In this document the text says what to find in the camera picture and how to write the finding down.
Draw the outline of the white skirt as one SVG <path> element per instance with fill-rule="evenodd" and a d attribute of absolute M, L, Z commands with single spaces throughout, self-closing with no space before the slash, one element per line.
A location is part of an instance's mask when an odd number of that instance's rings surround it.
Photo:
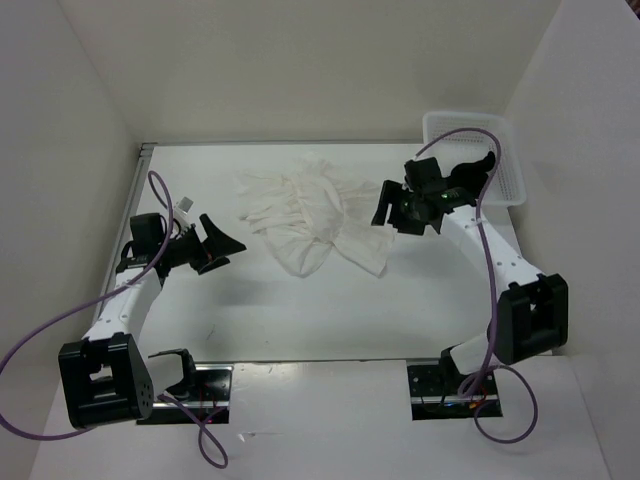
<path fill-rule="evenodd" d="M 282 172 L 241 172 L 237 185 L 239 218 L 288 274 L 310 276 L 333 251 L 375 277 L 383 274 L 394 233 L 371 224 L 379 184 L 311 157 Z"/>

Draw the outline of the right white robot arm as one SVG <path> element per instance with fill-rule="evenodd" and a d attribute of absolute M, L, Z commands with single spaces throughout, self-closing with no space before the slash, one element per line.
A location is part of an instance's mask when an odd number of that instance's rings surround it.
<path fill-rule="evenodd" d="M 403 234 L 432 228 L 489 281 L 485 331 L 441 352 L 438 380 L 450 393 L 470 394 L 490 368 L 516 364 L 568 340 L 567 282 L 525 260 L 489 223 L 480 209 L 487 181 L 485 173 L 386 180 L 372 219 Z"/>

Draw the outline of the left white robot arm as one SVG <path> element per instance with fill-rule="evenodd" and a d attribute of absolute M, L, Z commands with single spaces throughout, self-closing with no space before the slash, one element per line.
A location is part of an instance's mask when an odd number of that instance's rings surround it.
<path fill-rule="evenodd" d="M 187 265 L 203 275 L 245 251 L 243 243 L 223 233 L 207 215 L 200 221 L 204 239 L 194 226 L 172 236 L 158 213 L 131 218 L 132 238 L 116 267 L 116 295 L 83 338 L 63 345 L 58 355 L 75 429 L 146 420 L 160 395 L 184 400 L 197 392 L 200 377 L 187 349 L 144 353 L 137 342 L 172 269 Z"/>

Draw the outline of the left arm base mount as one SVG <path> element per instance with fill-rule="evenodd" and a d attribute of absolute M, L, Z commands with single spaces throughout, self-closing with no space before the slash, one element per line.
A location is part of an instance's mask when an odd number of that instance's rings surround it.
<path fill-rule="evenodd" d="M 232 364 L 196 364 L 195 384 L 177 399 L 200 421 L 211 425 L 229 423 L 229 405 L 233 380 Z M 172 403 L 156 401 L 151 416 L 138 420 L 140 426 L 186 425 L 191 419 Z"/>

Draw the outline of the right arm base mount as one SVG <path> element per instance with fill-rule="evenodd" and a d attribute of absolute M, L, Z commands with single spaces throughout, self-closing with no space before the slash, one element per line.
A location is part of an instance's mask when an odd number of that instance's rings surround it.
<path fill-rule="evenodd" d="M 472 397 L 457 394 L 460 380 L 446 380 L 436 360 L 406 365 L 413 421 L 502 417 L 497 384 L 492 375 Z"/>

